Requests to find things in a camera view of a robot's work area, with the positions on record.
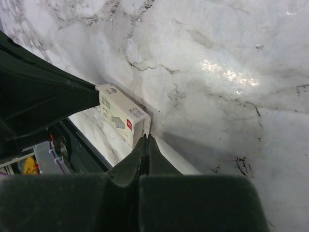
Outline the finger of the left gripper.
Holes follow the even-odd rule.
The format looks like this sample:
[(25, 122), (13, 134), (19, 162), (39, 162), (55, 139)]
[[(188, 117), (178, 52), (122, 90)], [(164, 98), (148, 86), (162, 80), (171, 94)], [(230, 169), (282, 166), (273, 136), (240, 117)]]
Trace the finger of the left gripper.
[(99, 105), (95, 85), (0, 34), (0, 159), (49, 140), (48, 128)]

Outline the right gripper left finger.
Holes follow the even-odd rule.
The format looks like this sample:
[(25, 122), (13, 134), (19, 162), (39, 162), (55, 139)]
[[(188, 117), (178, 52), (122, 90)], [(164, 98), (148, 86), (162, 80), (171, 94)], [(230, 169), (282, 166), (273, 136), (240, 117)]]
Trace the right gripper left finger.
[(3, 232), (135, 232), (147, 138), (105, 173), (11, 175), (0, 181)]

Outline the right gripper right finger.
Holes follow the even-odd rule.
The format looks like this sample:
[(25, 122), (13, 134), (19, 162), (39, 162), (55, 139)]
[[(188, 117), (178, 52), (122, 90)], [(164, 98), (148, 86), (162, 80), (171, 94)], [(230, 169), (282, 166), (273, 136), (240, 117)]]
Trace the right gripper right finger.
[(141, 232), (267, 232), (253, 184), (231, 175), (184, 175), (146, 143), (146, 173), (139, 179)]

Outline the white staples box sleeve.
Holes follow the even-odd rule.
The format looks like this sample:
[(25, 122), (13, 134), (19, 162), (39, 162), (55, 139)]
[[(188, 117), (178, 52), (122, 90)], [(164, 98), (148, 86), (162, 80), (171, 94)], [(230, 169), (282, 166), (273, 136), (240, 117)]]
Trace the white staples box sleeve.
[(150, 132), (151, 117), (116, 86), (96, 86), (102, 116), (134, 147), (138, 140)]

